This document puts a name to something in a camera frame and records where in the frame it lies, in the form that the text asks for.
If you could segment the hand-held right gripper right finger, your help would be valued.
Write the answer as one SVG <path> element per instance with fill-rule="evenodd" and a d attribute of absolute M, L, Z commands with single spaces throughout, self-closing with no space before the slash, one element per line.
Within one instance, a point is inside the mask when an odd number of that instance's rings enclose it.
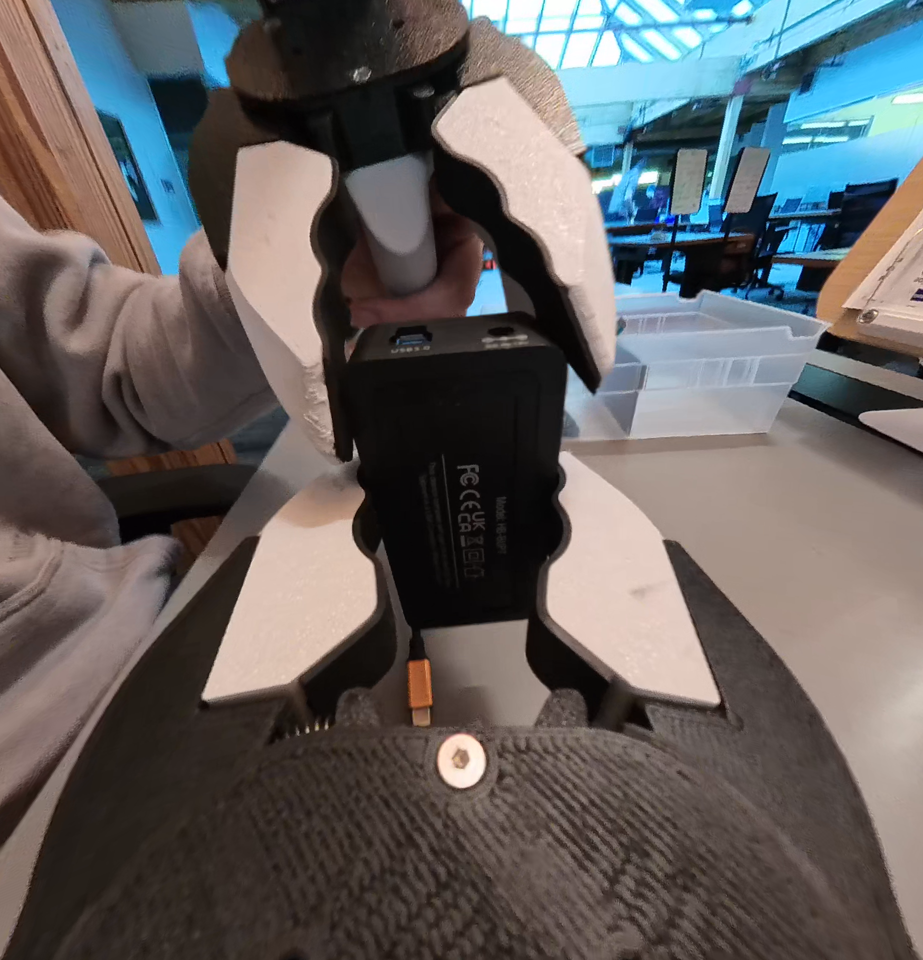
<path fill-rule="evenodd" d="M 643 703 L 714 710 L 721 692 L 666 541 L 626 494 L 570 452 L 553 499 L 562 537 L 539 572 L 526 656 L 551 691 L 588 709 L 611 689 Z"/>

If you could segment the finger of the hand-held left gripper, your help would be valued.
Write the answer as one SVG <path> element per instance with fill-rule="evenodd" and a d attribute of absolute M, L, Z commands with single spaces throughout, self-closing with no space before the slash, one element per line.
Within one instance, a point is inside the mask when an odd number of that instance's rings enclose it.
<path fill-rule="evenodd" d="M 285 141 L 238 151 L 226 282 L 266 381 L 333 462 L 355 455 L 343 374 L 352 335 L 341 271 L 350 251 L 332 205 L 338 168 Z"/>
<path fill-rule="evenodd" d="M 535 329 L 589 392 L 612 371 L 614 276 L 588 169 L 506 78 L 461 90 L 432 125 L 434 179 L 487 238 Z"/>

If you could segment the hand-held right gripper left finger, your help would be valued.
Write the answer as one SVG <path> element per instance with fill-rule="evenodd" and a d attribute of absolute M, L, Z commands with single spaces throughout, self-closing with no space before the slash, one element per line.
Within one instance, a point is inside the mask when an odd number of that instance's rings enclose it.
<path fill-rule="evenodd" d="M 335 706 L 394 666 L 381 537 L 355 468 L 334 468 L 265 524 L 208 675 L 210 705 Z"/>

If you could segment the black USB hub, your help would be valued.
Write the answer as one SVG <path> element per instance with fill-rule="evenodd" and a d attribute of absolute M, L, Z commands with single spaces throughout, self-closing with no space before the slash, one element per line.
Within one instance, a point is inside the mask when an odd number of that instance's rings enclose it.
<path fill-rule="evenodd" d="M 373 326 L 345 368 L 359 482 L 414 630 L 536 607 L 562 534 L 567 362 L 528 319 Z"/>

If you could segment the person's left forearm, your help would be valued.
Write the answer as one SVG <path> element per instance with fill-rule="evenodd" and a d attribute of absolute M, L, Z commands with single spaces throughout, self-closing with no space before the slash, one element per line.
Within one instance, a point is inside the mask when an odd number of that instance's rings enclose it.
<path fill-rule="evenodd" d="M 1 194 L 0 371 L 64 449 L 99 459 L 194 450 L 278 405 L 203 229 L 157 276 Z"/>

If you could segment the wooden office desk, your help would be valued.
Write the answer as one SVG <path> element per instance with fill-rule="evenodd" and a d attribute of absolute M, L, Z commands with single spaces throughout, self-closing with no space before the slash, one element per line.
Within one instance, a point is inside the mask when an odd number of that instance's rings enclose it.
<path fill-rule="evenodd" d="M 671 282 L 679 286 L 679 294 L 691 299 L 703 291 L 719 290 L 718 268 L 725 245 L 724 233 L 684 233 L 663 231 L 651 234 L 609 235 L 608 248 L 615 282 L 630 285 L 636 274 L 651 259 L 660 259 L 663 272 L 662 289 Z"/>

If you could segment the grey desk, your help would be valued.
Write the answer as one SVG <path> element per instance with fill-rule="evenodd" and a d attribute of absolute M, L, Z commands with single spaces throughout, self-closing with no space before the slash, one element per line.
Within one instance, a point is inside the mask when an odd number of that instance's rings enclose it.
<path fill-rule="evenodd" d="M 923 958 L 923 456 L 788 399 L 764 436 L 574 440 L 691 555 L 815 703 L 884 849 Z M 325 464 L 287 426 L 156 626 Z M 528 724 L 546 691 L 516 623 L 426 640 L 435 719 Z M 0 958 L 71 767 L 0 850 Z"/>

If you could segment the person's left hand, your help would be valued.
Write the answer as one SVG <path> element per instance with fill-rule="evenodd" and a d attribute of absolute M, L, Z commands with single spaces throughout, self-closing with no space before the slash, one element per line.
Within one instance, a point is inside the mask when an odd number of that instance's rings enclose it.
<path fill-rule="evenodd" d="M 360 232 L 340 276 L 355 330 L 386 324 L 416 326 L 467 314 L 483 270 L 483 242 L 474 224 L 454 212 L 434 184 L 430 202 L 437 272 L 420 292 L 390 296 L 372 259 L 368 236 Z"/>

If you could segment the white board on stand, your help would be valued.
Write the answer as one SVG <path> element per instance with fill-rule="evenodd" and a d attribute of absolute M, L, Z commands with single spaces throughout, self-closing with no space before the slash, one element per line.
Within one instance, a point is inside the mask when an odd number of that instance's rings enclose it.
<path fill-rule="evenodd" d="M 765 177 L 772 150 L 765 147 L 744 147 L 737 158 L 722 215 L 728 217 L 751 211 Z"/>
<path fill-rule="evenodd" d="M 699 212 L 705 194 L 707 171 L 708 150 L 682 148 L 677 151 L 671 177 L 671 217 L 691 216 Z"/>

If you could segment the black office chair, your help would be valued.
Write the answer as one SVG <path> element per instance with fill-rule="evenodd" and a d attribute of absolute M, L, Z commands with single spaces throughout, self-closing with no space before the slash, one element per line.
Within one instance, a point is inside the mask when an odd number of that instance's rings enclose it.
<path fill-rule="evenodd" d="M 720 291 L 738 292 L 750 283 L 777 198 L 777 193 L 759 195 L 749 210 L 729 213 L 724 218 L 725 239 L 718 268 Z"/>

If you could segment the clear plastic bin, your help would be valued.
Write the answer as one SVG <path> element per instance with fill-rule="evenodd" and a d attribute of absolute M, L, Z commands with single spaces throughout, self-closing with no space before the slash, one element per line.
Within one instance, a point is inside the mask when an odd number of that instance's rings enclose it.
<path fill-rule="evenodd" d="M 615 305 L 615 360 L 599 389 L 569 373 L 566 440 L 765 434 L 829 328 L 713 292 L 626 291 Z"/>

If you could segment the person's grey sweater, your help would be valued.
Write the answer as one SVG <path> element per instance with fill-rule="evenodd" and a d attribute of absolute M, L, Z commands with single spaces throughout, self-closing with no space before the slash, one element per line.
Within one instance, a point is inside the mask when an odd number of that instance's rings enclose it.
<path fill-rule="evenodd" d="M 0 846 L 148 636 L 178 553 L 123 544 L 70 455 L 0 461 Z"/>

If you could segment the wooden panel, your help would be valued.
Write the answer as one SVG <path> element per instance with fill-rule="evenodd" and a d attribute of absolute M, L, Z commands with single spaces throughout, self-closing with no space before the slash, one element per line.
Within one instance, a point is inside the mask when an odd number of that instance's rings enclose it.
<path fill-rule="evenodd" d="M 74 231 L 114 263 L 156 254 L 48 1 L 0 1 L 0 194 L 39 231 Z"/>

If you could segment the document display stand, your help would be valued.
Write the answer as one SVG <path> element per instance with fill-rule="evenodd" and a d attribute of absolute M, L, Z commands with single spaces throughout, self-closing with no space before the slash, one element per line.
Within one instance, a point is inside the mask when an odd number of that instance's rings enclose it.
<path fill-rule="evenodd" d="M 888 200 L 825 283 L 816 307 L 835 338 L 923 359 L 923 159 Z M 923 456 L 923 403 L 901 386 L 865 380 L 859 364 L 829 356 L 804 401 Z"/>

